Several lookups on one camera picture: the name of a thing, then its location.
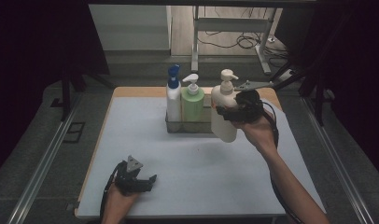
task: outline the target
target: white pump bottle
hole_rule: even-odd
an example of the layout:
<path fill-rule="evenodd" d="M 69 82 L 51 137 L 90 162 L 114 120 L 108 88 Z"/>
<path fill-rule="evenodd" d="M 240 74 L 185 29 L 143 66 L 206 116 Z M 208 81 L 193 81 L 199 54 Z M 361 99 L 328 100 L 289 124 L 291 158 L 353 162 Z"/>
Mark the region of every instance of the white pump bottle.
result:
<path fill-rule="evenodd" d="M 226 143 L 233 142 L 236 139 L 237 130 L 230 121 L 224 120 L 224 118 L 217 113 L 216 106 L 237 108 L 237 103 L 234 100 L 237 92 L 233 91 L 233 85 L 231 83 L 233 78 L 238 79 L 239 77 L 235 76 L 230 69 L 222 70 L 221 85 L 214 87 L 211 92 L 211 129 L 217 137 Z"/>

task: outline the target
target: white table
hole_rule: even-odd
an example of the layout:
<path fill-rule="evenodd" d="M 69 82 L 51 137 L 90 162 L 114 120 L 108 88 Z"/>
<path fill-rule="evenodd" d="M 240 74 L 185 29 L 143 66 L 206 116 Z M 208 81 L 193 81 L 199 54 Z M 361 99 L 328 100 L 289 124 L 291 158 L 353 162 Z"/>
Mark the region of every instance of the white table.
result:
<path fill-rule="evenodd" d="M 168 133 L 166 100 L 147 97 L 152 94 L 149 90 L 126 91 L 123 97 L 115 93 L 112 98 L 79 198 L 77 217 L 99 216 L 105 183 L 115 166 L 129 155 L 144 164 L 139 179 L 158 177 L 152 191 L 139 197 L 128 217 L 275 217 L 285 213 L 274 195 L 266 162 L 242 131 L 230 144 L 213 134 Z M 163 95 L 164 88 L 156 90 L 153 95 Z M 274 109 L 280 131 L 279 153 L 324 210 L 286 116 L 278 107 Z"/>

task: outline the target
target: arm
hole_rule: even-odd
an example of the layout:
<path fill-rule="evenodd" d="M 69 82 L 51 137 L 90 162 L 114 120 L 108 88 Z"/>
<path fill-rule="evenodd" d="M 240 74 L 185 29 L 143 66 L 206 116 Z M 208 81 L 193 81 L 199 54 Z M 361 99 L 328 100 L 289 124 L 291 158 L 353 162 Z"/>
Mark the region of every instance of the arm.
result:
<path fill-rule="evenodd" d="M 129 212 L 140 193 L 124 196 L 113 183 L 108 190 L 102 224 L 118 224 Z"/>
<path fill-rule="evenodd" d="M 277 153 L 269 121 L 262 117 L 253 123 L 233 123 L 233 125 L 244 131 L 248 141 L 266 160 L 272 180 L 297 217 L 304 223 L 329 223 L 323 211 Z"/>

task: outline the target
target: metal frame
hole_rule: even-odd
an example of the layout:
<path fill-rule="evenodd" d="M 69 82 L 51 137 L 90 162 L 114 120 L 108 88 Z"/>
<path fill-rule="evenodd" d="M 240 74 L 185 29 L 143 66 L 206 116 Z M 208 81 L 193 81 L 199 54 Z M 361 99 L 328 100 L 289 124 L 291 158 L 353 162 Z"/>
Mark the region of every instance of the metal frame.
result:
<path fill-rule="evenodd" d="M 206 7 L 328 7 L 349 5 L 351 0 L 86 0 L 87 4 L 151 5 L 151 6 L 206 6 Z"/>
<path fill-rule="evenodd" d="M 45 176 L 48 173 L 50 166 L 55 159 L 56 153 L 59 150 L 61 142 L 63 141 L 64 135 L 67 132 L 71 121 L 73 120 L 74 115 L 77 112 L 79 102 L 81 99 L 81 93 L 77 94 L 73 100 L 72 110 L 68 114 L 65 121 L 61 121 L 58 130 L 53 136 L 52 141 L 50 142 L 47 150 L 45 151 L 43 157 L 40 160 L 35 172 L 27 183 L 26 188 L 24 189 L 21 197 L 19 198 L 15 208 L 12 211 L 11 216 L 7 223 L 23 223 L 27 217 L 27 214 L 32 207 L 32 204 L 35 200 L 39 189 L 41 188 L 42 183 L 44 182 Z"/>
<path fill-rule="evenodd" d="M 262 69 L 266 75 L 271 74 L 271 68 L 265 60 L 263 51 L 265 50 L 266 41 L 271 32 L 274 23 L 276 8 L 273 8 L 268 20 L 264 19 L 235 19 L 235 18 L 199 18 L 199 6 L 195 7 L 193 18 L 193 44 L 192 60 L 190 70 L 192 73 L 198 73 L 198 32 L 215 31 L 215 32 L 251 32 L 264 33 L 259 46 L 256 46 L 257 55 L 260 59 Z"/>
<path fill-rule="evenodd" d="M 331 165 L 335 170 L 338 179 L 341 182 L 344 191 L 346 192 L 347 198 L 353 206 L 353 209 L 358 215 L 358 220 L 361 224 L 373 224 L 372 216 L 368 210 L 367 205 L 362 199 L 358 189 L 350 178 L 349 173 L 346 171 L 344 164 L 342 163 L 333 143 L 331 142 L 329 135 L 327 134 L 324 127 L 322 127 L 315 116 L 313 115 L 314 109 L 312 107 L 309 99 L 302 98 L 302 103 L 307 110 L 309 120 L 311 120 L 312 125 L 315 128 L 318 138 L 320 139 L 323 148 L 326 150 L 326 153 L 330 159 Z"/>

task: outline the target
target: black curtain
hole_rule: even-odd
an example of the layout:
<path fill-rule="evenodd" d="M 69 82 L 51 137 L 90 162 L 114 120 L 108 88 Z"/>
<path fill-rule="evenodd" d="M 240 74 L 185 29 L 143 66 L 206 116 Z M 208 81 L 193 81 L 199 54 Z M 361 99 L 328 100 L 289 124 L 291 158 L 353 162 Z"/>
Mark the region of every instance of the black curtain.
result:
<path fill-rule="evenodd" d="M 332 109 L 379 171 L 379 4 L 360 1 L 326 71 Z"/>
<path fill-rule="evenodd" d="M 0 166 L 63 69 L 108 74 L 88 5 L 0 1 Z"/>

